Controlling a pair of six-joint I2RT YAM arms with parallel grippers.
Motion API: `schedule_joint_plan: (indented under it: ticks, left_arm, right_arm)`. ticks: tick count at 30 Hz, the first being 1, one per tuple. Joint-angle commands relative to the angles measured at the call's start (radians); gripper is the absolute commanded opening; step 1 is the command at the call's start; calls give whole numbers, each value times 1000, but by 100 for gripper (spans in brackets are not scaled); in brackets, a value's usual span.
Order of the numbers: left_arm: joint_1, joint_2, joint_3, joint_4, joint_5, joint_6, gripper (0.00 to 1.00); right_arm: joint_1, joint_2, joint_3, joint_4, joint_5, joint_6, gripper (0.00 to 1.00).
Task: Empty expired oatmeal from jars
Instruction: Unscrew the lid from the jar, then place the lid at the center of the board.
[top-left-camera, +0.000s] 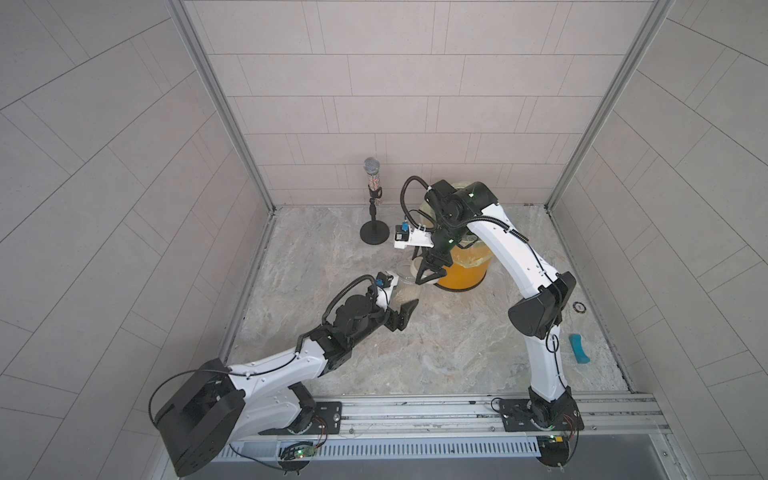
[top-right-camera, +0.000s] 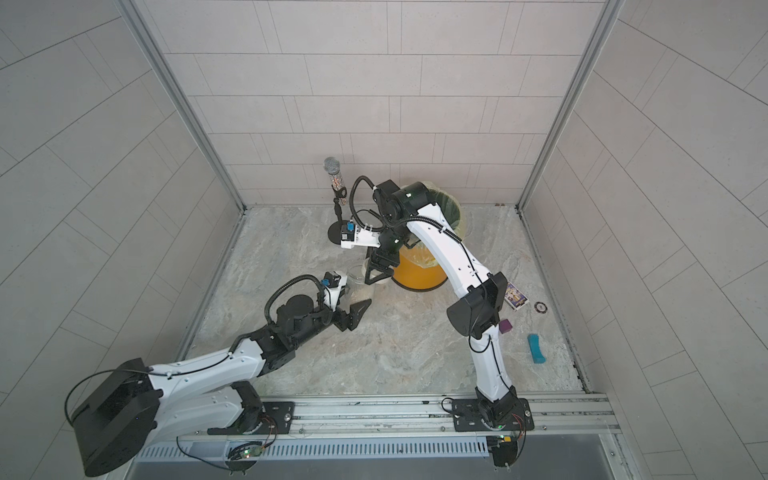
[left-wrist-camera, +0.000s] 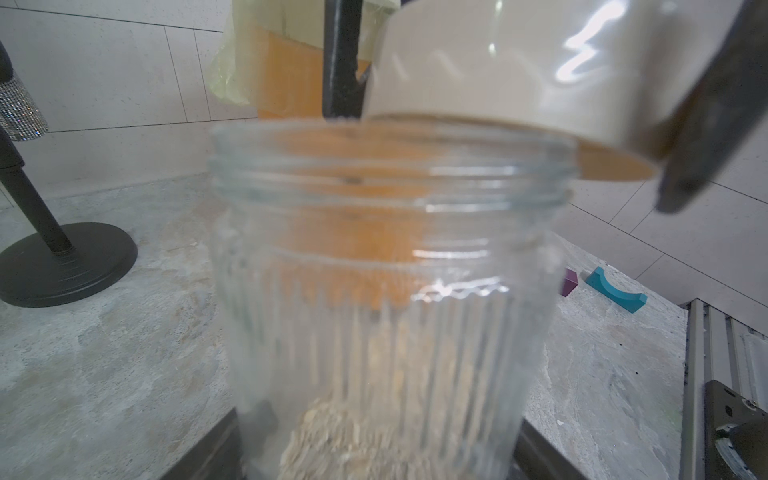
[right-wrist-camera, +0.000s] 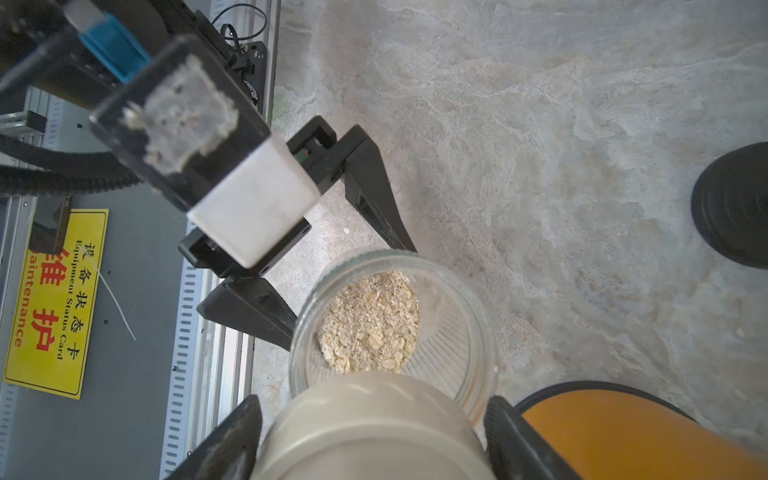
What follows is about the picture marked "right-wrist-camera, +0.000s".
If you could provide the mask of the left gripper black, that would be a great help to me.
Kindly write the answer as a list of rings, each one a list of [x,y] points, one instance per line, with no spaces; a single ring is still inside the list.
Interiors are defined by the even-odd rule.
[[[417,251],[400,216],[381,152],[362,127],[356,125],[338,138],[317,116],[288,141],[288,148],[322,194],[344,182],[347,201],[389,247]],[[206,296],[197,312],[206,320],[289,351],[297,316],[261,276],[310,230],[311,224],[301,219],[254,266],[246,268],[200,228],[194,228],[178,250],[192,267],[228,279]]]

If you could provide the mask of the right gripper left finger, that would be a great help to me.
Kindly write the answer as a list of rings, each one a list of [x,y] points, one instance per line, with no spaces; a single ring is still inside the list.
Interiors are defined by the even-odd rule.
[[[256,465],[263,417],[247,396],[168,479],[249,479]]]

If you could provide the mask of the clear oatmeal jar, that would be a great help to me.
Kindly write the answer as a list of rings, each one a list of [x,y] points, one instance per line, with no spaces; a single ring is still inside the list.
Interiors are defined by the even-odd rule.
[[[298,396],[339,375],[408,376],[454,400],[479,425],[498,378],[494,324],[457,274],[416,253],[348,254],[319,276],[290,347]]]

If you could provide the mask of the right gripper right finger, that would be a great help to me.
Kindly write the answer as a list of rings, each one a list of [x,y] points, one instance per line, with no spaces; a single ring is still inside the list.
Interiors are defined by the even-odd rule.
[[[489,399],[483,426],[487,456],[497,479],[580,479],[503,397]]]

